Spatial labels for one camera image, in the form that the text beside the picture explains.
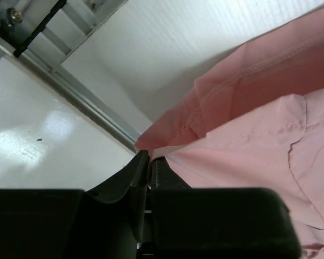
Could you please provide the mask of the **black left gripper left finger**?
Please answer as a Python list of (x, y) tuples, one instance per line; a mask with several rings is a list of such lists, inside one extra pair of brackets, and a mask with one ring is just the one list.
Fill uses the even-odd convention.
[(135, 258), (149, 156), (81, 189), (0, 189), (0, 258)]

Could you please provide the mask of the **pink trousers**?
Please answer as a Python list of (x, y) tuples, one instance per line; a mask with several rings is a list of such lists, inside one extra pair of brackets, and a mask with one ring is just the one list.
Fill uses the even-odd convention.
[(266, 187), (324, 258), (324, 8), (236, 49), (137, 140), (190, 186)]

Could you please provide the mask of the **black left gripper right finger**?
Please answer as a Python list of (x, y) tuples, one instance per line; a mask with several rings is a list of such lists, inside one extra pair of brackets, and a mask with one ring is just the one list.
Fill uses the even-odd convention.
[(151, 167), (156, 258), (299, 258), (289, 210), (267, 188), (192, 188), (168, 165)]

